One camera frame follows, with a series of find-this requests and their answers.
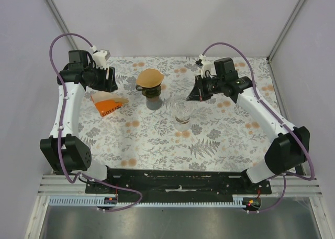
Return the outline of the dark green coffee dripper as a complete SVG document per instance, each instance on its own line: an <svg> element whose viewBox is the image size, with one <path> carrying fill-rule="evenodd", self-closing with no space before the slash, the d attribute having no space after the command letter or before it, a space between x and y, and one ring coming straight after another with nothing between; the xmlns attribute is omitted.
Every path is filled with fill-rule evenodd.
<svg viewBox="0 0 335 239"><path fill-rule="evenodd" d="M150 88L145 88L142 87L140 85L136 85L136 90L140 91L142 93L143 96L145 96L148 99L154 98L154 97L158 97L161 94L161 85L157 85L154 87L150 87Z"/></svg>

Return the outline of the brown paper coffee filter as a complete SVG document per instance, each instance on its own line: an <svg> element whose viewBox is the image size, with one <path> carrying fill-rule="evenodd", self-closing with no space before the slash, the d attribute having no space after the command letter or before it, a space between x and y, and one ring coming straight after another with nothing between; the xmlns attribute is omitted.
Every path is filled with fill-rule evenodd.
<svg viewBox="0 0 335 239"><path fill-rule="evenodd" d="M164 75L156 69L145 69L137 78L137 85L143 88L153 88L162 83Z"/></svg>

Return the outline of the glass cup with brown band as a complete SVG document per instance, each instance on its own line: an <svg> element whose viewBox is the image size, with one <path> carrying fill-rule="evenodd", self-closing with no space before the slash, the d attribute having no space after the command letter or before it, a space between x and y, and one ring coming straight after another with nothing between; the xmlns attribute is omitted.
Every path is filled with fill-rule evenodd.
<svg viewBox="0 0 335 239"><path fill-rule="evenodd" d="M191 114L176 114L174 116L174 127L180 132L189 130L191 128L191 117Z"/></svg>

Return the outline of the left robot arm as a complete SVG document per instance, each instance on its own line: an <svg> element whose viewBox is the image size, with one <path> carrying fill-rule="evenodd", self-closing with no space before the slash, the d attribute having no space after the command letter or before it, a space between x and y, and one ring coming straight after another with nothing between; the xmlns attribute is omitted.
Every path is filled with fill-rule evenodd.
<svg viewBox="0 0 335 239"><path fill-rule="evenodd" d="M103 193L114 190L115 180L108 176L107 166L92 158L90 148L79 138L79 114L86 88L114 92L118 89L115 69L108 65L108 50L92 48L69 51L69 62L57 77L59 101L49 138L40 141L40 149L54 172L83 173L90 180L98 179Z"/></svg>

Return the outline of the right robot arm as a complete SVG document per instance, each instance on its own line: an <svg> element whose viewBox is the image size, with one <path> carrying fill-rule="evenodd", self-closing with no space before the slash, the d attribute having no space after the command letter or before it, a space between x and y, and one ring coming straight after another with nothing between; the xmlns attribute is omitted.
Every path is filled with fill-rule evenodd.
<svg viewBox="0 0 335 239"><path fill-rule="evenodd" d="M238 76L231 58L209 62L200 55L196 64L200 74L195 77L187 101L202 102L214 94L223 94L256 120L271 143L264 159L243 172L239 185L244 193L253 193L259 182L288 173L307 161L310 137L307 128L297 128L268 105L250 78Z"/></svg>

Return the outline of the clear glass carafe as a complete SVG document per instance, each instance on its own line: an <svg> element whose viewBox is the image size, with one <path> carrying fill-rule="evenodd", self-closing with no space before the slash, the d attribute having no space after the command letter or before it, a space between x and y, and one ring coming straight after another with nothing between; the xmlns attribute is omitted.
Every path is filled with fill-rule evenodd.
<svg viewBox="0 0 335 239"><path fill-rule="evenodd" d="M169 107L177 122L188 121L195 109L195 103L187 101L184 96L174 96L170 99Z"/></svg>

